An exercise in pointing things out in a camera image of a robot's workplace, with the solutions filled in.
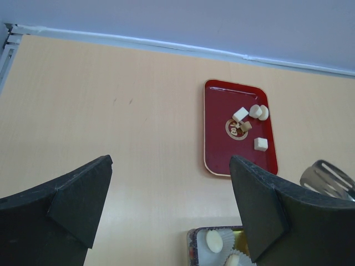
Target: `gold foil liner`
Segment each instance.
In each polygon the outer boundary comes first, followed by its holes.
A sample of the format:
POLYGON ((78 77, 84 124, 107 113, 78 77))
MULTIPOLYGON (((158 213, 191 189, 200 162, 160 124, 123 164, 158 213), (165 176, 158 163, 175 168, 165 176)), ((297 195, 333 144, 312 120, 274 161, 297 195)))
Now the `gold foil liner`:
POLYGON ((234 249, 239 250, 250 257, 244 230, 233 231, 233 233, 235 236, 234 249))

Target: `paper cup liner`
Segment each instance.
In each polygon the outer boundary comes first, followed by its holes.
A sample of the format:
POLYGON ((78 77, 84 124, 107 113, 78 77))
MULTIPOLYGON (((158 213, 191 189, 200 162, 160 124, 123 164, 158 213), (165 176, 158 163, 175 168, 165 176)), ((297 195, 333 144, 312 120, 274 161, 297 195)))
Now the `paper cup liner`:
POLYGON ((240 251, 237 250, 237 249, 233 249, 233 250, 229 253, 228 257, 229 257, 230 255, 233 255, 233 254, 236 254, 236 255, 239 256, 239 263, 238 263, 238 266, 256 266, 256 263, 251 262, 251 259, 250 259, 246 254, 244 254, 243 252, 240 252, 240 251))
POLYGON ((233 250, 235 236, 231 229, 216 229, 223 240, 223 248, 220 253, 212 252, 206 243, 206 234, 209 230, 201 230, 197 233, 197 253, 199 266, 223 266, 233 250))

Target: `rectangular tray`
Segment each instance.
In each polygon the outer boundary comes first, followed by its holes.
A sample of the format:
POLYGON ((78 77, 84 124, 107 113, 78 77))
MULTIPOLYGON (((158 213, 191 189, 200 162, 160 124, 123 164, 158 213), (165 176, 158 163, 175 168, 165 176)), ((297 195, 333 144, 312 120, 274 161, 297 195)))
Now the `rectangular tray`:
POLYGON ((266 171, 277 174, 275 143, 273 140, 271 115, 265 121, 247 116, 252 129, 246 135, 238 130, 232 134, 232 115, 244 107, 258 104, 269 108, 263 90, 254 86, 231 83, 221 80, 208 80, 204 88, 205 97, 205 166, 214 175, 230 176, 229 161, 232 155, 241 155, 266 171), (263 137, 268 141, 268 149, 254 150, 254 139, 263 137))
POLYGON ((216 229, 232 229, 236 237, 235 248, 242 251, 244 254, 249 255, 249 249, 246 242, 242 226, 218 226, 218 227, 200 227, 191 229, 187 233, 187 248, 188 248, 188 266, 199 266, 198 246, 197 246, 197 233, 200 230, 216 230, 216 229))

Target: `emblem on tray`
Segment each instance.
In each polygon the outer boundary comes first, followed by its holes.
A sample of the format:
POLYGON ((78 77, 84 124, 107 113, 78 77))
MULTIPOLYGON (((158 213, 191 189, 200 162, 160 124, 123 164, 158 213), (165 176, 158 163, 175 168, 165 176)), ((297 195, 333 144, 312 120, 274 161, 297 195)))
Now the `emblem on tray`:
POLYGON ((243 121, 237 123, 233 119, 230 119, 226 123, 227 134, 234 140, 243 140, 248 136, 248 131, 243 132, 240 129, 240 124, 243 124, 243 121))

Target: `metal spatula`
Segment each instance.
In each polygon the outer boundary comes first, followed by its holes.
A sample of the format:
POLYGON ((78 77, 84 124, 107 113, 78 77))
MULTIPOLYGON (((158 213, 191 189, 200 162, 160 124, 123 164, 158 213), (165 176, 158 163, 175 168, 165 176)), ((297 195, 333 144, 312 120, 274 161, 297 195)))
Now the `metal spatula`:
POLYGON ((325 160, 316 161, 307 168, 302 174, 300 184, 324 195, 355 201, 355 182, 325 160))

